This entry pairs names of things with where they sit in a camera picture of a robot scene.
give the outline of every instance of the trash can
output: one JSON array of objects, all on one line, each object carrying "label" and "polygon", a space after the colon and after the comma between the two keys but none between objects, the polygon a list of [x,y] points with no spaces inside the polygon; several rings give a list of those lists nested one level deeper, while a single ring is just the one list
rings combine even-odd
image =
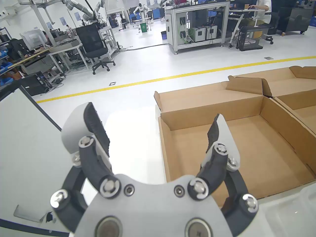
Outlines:
[{"label": "trash can", "polygon": [[163,40],[166,40],[167,39],[167,31],[161,32],[161,37]]},{"label": "trash can", "polygon": [[140,28],[141,28],[141,32],[142,33],[146,33],[147,32],[147,26],[146,26],[145,22],[140,24]]}]

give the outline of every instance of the white panel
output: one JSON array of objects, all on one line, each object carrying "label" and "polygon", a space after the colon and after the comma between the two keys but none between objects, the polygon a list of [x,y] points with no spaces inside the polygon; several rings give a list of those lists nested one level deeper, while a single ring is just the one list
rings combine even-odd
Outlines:
[{"label": "white panel", "polygon": [[67,232],[56,223],[36,223],[13,216],[40,219],[51,212],[50,198],[61,188],[72,167],[61,132],[20,89],[0,102],[0,219],[37,228]]}]

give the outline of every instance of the white table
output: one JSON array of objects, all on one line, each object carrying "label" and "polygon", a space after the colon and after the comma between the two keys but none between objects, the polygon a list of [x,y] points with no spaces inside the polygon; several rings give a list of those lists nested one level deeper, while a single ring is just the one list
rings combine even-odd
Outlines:
[{"label": "white table", "polygon": [[[87,68],[87,70],[88,70],[88,69],[89,69],[88,64],[87,64],[87,62],[86,62],[84,56],[82,55],[82,53],[81,53],[81,51],[80,51],[80,47],[81,47],[81,46],[82,46],[82,43],[80,43],[80,44],[78,44],[78,45],[76,45],[76,46],[67,48],[67,49],[63,49],[63,50],[61,50],[61,51],[51,52],[51,53],[48,54],[48,55],[51,57],[52,61],[54,62],[54,64],[55,64],[56,67],[58,68],[58,70],[59,70],[61,73],[63,73],[62,69],[60,68],[60,65],[58,64],[58,62],[56,61],[56,59],[53,57],[53,55],[58,54],[58,53],[61,53],[61,52],[66,52],[66,51],[70,51],[70,50],[77,49],[77,51],[78,51],[78,53],[79,53],[79,55],[80,55],[80,57],[81,57],[83,63],[85,64],[85,66],[86,66],[86,68]],[[65,63],[65,65],[66,65],[66,68],[67,68],[68,70],[70,70],[70,67],[69,67],[69,65],[67,64],[67,62],[64,61],[64,63]]]},{"label": "white table", "polygon": [[230,48],[233,46],[232,41],[235,37],[237,30],[239,29],[239,24],[240,24],[241,20],[244,18],[246,12],[247,13],[249,13],[249,12],[265,12],[265,10],[261,10],[261,9],[241,9],[241,10],[240,9],[229,9],[229,13],[241,13],[241,14],[238,14],[239,18],[228,16],[229,20],[237,20],[236,27],[235,27],[234,32],[232,33],[232,37],[230,38],[230,41],[229,41]]},{"label": "white table", "polygon": [[[125,174],[147,184],[166,182],[158,116],[158,106],[117,111],[109,116],[105,130],[111,141],[109,154],[114,174]],[[97,192],[85,184],[82,193],[89,204]],[[258,200],[259,212],[239,236],[315,237],[315,195],[316,183],[312,182]]]}]

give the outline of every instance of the black mesh chair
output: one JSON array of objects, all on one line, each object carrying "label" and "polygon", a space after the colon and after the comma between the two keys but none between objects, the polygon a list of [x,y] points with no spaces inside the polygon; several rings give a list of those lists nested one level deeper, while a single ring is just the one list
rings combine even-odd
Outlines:
[{"label": "black mesh chair", "polygon": [[106,67],[106,70],[110,71],[107,63],[113,63],[113,66],[115,66],[114,61],[101,61],[101,56],[107,54],[108,49],[106,45],[104,47],[104,43],[100,38],[95,24],[76,28],[76,33],[78,34],[84,50],[86,51],[86,56],[92,59],[99,59],[99,62],[92,66],[93,74],[96,74],[95,70],[100,66],[102,66],[102,68]]}]

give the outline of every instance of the blue partition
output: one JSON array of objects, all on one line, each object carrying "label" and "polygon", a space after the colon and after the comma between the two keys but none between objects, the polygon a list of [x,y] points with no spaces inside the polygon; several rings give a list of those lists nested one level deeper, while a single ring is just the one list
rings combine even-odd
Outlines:
[{"label": "blue partition", "polygon": [[153,19],[160,19],[160,11],[159,11],[159,8],[156,8],[156,9],[152,9],[153,11]]}]

